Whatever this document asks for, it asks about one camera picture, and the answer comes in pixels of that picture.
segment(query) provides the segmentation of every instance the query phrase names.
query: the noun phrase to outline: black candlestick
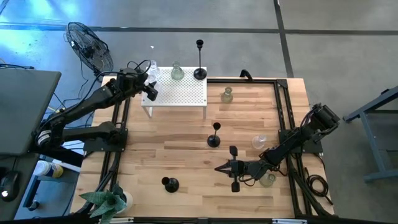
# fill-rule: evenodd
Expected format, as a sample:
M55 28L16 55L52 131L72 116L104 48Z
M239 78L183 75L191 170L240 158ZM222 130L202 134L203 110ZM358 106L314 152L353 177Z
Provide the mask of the black candlestick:
M218 147L218 146L220 145L220 143L221 143L220 137L218 137L218 136L216 135L217 130L219 130L220 127L221 127L221 125L220 125L220 123L218 123L218 122L216 122L216 123L213 124L213 128L214 128L215 132L214 132L214 134L212 134L211 136L209 136L209 137L207 138L207 144L208 144L210 147Z
M201 67L201 58L200 58L200 51L201 48L203 47L203 40L197 40L197 47L199 49L199 68L197 68L194 72L193 72L193 76L197 79L197 80L202 80L204 78L206 78L207 76L207 72L204 68Z
M178 190L180 187L180 183L176 178L168 178L168 177L163 177L162 178L162 184L164 185L164 188L166 189L167 192L174 193Z

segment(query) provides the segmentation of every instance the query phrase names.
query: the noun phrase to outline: computer mouse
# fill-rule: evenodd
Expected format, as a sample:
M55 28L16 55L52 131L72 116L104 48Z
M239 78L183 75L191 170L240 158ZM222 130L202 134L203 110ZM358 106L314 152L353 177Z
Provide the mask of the computer mouse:
M5 202L10 202L18 196L19 172L9 171L0 181L0 197Z

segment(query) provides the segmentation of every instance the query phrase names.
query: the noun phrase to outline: electric fan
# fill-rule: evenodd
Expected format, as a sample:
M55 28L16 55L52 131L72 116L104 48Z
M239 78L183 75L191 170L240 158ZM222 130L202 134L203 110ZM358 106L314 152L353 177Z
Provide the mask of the electric fan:
M86 25L80 22L70 22L66 28L66 37L80 60L94 71L95 75L113 69L108 45Z

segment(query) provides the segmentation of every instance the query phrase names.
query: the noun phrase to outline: white pegboard shelf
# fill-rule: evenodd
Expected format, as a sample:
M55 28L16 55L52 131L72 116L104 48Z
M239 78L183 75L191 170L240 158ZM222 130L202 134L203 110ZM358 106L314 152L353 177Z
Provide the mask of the white pegboard shelf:
M207 106L207 79L197 80L193 71L197 67L181 67L184 78L176 81L171 77L173 67L159 67L155 89L158 91L155 101L142 94L141 106Z

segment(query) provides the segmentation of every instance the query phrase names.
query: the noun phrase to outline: clear glass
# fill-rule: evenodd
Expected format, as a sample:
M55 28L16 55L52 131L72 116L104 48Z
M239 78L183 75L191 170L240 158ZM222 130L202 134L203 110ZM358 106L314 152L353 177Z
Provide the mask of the clear glass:
M274 174L266 173L260 178L259 181L263 187L270 187L272 184L274 184L275 180L276 176Z
M264 147L264 145L266 144L266 140L267 140L267 136L262 134L262 135L254 137L251 140L251 145L255 149L262 149Z
M232 88L227 87L225 88L225 92L221 95L221 102L223 103L230 103L232 102L234 96L232 95Z
M150 83L155 82L157 77L159 77L160 68L157 67L157 63L155 60L150 61L150 67L147 74L148 74L148 82Z
M174 80L181 80L184 77L184 71L180 67L179 62L173 62L172 78Z

